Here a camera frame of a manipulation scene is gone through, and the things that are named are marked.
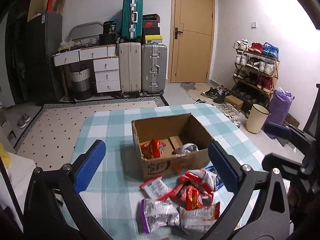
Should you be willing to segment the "orange white snack packet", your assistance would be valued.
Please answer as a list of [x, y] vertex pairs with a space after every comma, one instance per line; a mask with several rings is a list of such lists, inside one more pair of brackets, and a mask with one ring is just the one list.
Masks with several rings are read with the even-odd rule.
[[220, 202], [194, 210], [179, 207], [180, 227], [186, 233], [206, 233], [220, 217]]

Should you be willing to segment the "red white snack packet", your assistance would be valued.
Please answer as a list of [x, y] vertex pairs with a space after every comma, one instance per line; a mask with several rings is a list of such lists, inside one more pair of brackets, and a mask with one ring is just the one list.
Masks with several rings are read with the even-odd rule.
[[207, 193], [212, 193], [216, 189], [216, 174], [211, 171], [204, 169], [188, 170], [184, 175], [202, 187]]

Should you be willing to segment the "red snack packet in box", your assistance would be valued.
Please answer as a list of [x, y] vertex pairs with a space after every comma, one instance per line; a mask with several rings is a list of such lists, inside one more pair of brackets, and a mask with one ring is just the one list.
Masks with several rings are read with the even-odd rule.
[[152, 139], [140, 146], [141, 152], [145, 159], [160, 158], [164, 152], [166, 143]]

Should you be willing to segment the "teal hard suitcase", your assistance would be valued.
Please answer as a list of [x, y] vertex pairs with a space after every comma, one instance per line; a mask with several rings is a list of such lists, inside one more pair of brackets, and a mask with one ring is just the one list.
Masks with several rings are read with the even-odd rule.
[[123, 0], [121, 37], [125, 40], [142, 40], [143, 0]]

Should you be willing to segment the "purple white snack packet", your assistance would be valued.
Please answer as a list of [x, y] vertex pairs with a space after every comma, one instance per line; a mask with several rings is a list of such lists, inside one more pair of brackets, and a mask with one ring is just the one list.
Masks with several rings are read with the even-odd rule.
[[170, 198], [165, 200], [143, 199], [140, 216], [144, 232], [147, 234], [164, 226], [180, 226], [180, 214]]

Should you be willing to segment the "silver aluminium suitcase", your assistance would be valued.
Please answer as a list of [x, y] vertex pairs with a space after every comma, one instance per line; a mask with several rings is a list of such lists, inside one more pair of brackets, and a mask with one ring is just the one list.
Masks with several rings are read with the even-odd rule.
[[167, 46], [164, 44], [142, 45], [142, 92], [163, 95], [167, 70]]

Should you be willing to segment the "woven laundry basket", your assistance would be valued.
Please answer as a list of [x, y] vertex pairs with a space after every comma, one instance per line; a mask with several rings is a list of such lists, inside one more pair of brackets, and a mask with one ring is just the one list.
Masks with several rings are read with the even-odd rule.
[[69, 79], [76, 100], [86, 100], [92, 97], [91, 72], [84, 64], [79, 71], [69, 72]]

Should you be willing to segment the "purple bag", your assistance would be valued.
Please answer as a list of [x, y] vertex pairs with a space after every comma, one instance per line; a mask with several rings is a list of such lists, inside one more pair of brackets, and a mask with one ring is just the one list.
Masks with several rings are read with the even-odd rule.
[[271, 122], [282, 125], [294, 99], [295, 97], [289, 91], [285, 91], [281, 87], [277, 88], [269, 104], [268, 110], [270, 115], [267, 117], [265, 123]]

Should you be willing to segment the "dark refrigerator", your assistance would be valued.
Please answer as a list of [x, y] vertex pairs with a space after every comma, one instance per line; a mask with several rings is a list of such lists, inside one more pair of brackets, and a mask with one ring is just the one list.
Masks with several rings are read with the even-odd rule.
[[64, 95], [60, 68], [53, 55], [62, 42], [62, 16], [45, 12], [27, 23], [26, 80], [39, 103], [60, 101]]

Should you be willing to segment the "cream waste bin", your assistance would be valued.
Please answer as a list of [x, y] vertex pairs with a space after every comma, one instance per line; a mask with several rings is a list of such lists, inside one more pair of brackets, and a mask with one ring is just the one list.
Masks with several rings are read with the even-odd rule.
[[254, 103], [246, 121], [246, 129], [253, 134], [258, 134], [269, 115], [270, 111], [268, 109]]

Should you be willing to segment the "white drawer desk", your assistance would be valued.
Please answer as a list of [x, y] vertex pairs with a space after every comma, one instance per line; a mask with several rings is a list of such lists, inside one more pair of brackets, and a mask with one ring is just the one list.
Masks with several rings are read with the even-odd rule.
[[119, 58], [116, 52], [117, 46], [110, 44], [57, 53], [53, 60], [57, 67], [68, 67], [69, 83], [69, 72], [79, 71], [80, 65], [84, 64], [91, 72], [92, 94], [119, 92]]

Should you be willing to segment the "brown cardboard SF box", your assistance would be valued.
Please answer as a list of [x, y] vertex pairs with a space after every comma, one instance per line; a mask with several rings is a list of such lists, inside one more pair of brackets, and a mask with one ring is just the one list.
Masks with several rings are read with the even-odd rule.
[[[206, 167], [208, 146], [214, 138], [190, 113], [133, 120], [133, 143], [143, 180], [173, 177], [187, 170]], [[162, 154], [147, 158], [142, 145], [157, 140], [165, 143]]]

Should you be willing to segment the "red chocolate snack packet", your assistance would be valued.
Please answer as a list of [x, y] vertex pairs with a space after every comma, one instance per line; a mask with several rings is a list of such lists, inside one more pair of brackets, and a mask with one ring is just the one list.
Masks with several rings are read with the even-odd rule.
[[213, 195], [204, 191], [198, 183], [185, 176], [179, 176], [170, 198], [178, 204], [182, 204], [188, 211], [213, 204]]

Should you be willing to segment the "blue white snack packet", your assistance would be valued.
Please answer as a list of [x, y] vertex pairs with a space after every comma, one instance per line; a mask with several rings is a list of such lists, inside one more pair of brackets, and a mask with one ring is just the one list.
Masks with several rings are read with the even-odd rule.
[[208, 171], [210, 174], [214, 175], [214, 178], [215, 178], [214, 192], [219, 190], [221, 187], [223, 187], [224, 183], [223, 183], [221, 177], [219, 176], [219, 174], [214, 166], [209, 166], [209, 167], [205, 168], [205, 170]]

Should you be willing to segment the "white red-edged snack packet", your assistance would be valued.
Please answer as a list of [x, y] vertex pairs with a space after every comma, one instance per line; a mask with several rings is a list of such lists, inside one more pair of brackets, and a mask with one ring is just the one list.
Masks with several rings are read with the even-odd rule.
[[172, 194], [170, 189], [162, 180], [162, 177], [149, 179], [139, 186], [150, 199], [152, 200], [164, 200]]

